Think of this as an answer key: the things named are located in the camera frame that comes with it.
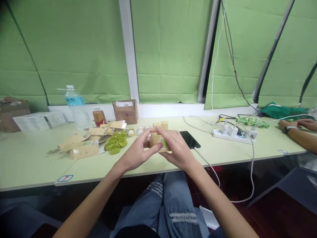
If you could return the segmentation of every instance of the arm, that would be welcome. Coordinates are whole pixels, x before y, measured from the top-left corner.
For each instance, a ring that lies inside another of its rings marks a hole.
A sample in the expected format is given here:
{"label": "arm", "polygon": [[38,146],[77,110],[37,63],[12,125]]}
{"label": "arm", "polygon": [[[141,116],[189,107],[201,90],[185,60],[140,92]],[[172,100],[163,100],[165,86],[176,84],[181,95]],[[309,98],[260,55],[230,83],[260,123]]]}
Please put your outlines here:
{"label": "arm", "polygon": [[[287,122],[284,120],[279,121],[278,125],[281,130],[283,130],[287,126],[294,126],[298,127],[299,125],[304,126],[306,128],[309,128],[311,123],[308,123],[304,120],[312,120],[312,119],[303,119],[303,120],[297,120],[296,122]],[[309,150],[313,154],[317,155],[317,137],[310,135],[304,131],[298,130],[296,128],[289,129],[287,135],[292,138],[294,141],[296,141],[299,145],[304,147],[306,150]]]}
{"label": "arm", "polygon": [[54,238],[88,236],[122,175],[139,167],[162,148],[163,145],[159,143],[144,150],[144,147],[149,145],[150,141],[147,136],[151,132],[156,132],[156,130],[148,129],[134,141],[97,187],[62,224]]}
{"label": "arm", "polygon": [[226,195],[218,188],[204,167],[196,160],[178,131],[163,131],[157,128],[172,153],[161,153],[169,162],[184,170],[195,182],[217,221],[230,238],[258,237]]}

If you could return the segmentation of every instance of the plastic bottle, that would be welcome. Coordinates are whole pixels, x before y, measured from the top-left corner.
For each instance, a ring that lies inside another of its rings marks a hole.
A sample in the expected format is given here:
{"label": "plastic bottle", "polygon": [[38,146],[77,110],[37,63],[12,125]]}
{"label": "plastic bottle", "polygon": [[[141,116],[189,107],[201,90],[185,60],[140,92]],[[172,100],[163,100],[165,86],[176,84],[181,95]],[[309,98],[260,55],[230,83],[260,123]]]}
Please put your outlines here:
{"label": "plastic bottle", "polygon": [[95,120],[95,124],[97,127],[100,127],[101,124],[107,124],[105,114],[103,110],[100,109],[99,106],[95,106],[94,111],[92,112],[93,119]]}
{"label": "plastic bottle", "polygon": [[67,93],[65,99],[67,105],[73,112],[74,121],[77,129],[83,131],[85,128],[91,128],[91,120],[86,112],[85,101],[82,96],[76,93],[73,85],[66,85]]}

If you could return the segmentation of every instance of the blue jeans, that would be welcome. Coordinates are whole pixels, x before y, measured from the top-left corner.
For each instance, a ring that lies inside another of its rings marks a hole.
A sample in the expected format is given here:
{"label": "blue jeans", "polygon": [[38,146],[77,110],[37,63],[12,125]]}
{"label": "blue jeans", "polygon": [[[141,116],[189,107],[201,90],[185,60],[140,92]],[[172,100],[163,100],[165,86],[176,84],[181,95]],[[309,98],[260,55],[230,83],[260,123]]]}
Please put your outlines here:
{"label": "blue jeans", "polygon": [[202,237],[183,171],[158,174],[119,219],[111,238],[124,227],[147,225],[160,237]]}

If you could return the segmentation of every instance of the brown bottle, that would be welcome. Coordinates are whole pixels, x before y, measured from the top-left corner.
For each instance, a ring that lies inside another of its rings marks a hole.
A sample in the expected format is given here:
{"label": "brown bottle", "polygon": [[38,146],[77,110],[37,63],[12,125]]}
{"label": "brown bottle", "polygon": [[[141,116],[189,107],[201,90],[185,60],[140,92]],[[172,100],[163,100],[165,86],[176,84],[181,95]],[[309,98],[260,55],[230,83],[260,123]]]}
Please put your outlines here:
{"label": "brown bottle", "polygon": [[92,112],[92,114],[97,127],[100,127],[101,124],[107,124],[105,114],[99,108],[99,106],[95,106],[95,109]]}

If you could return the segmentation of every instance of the white power strip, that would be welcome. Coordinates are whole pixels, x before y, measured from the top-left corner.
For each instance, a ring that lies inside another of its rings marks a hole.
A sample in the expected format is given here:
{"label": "white power strip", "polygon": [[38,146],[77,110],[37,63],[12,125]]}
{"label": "white power strip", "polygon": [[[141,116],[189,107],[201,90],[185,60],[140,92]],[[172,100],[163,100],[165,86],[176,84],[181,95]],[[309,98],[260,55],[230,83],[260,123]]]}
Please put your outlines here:
{"label": "white power strip", "polygon": [[233,140],[233,141],[237,141],[237,142],[242,142],[242,143],[247,143],[247,144],[252,144],[251,140],[249,138],[245,138],[243,136],[230,136],[229,134],[222,134],[220,130],[217,130],[217,129],[213,129],[212,131],[212,135],[214,137],[217,137],[217,138],[221,138],[221,139],[228,139],[228,140]]}

